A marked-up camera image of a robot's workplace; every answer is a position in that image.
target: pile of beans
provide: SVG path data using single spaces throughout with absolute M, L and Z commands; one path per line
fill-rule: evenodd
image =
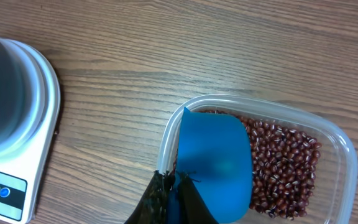
M 204 110 L 203 113 L 225 113 Z M 321 143 L 303 131 L 236 116 L 249 135 L 253 188 L 249 208 L 270 218 L 305 217 L 313 196 Z

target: wood grain surface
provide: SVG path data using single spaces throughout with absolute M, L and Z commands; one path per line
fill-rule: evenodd
M 198 95 L 307 110 L 341 127 L 358 155 L 358 1 L 0 1 L 0 37 L 39 49 L 62 86 L 31 223 L 123 223 L 169 117 Z

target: clear plastic container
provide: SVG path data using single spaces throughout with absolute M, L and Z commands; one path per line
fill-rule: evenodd
M 308 216 L 289 221 L 271 219 L 266 214 L 248 210 L 238 223 L 348 223 L 356 193 L 358 163 L 353 144 L 332 122 L 289 106 L 230 95 L 203 95 L 181 105 L 170 118 L 163 134 L 158 170 L 171 170 L 175 160 L 183 108 L 190 111 L 223 110 L 254 119 L 266 119 L 296 128 L 316 137 L 323 144 L 316 166 L 314 196 L 309 198 Z

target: white scale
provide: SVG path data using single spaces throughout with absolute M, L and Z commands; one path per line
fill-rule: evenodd
M 25 109 L 14 132 L 0 144 L 0 220 L 27 223 L 34 218 L 37 192 L 60 107 L 56 73 L 29 45 L 0 39 L 21 67 Z

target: control panel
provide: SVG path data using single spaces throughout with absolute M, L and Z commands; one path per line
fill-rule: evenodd
M 27 182 L 0 172 L 0 215 L 21 221 Z

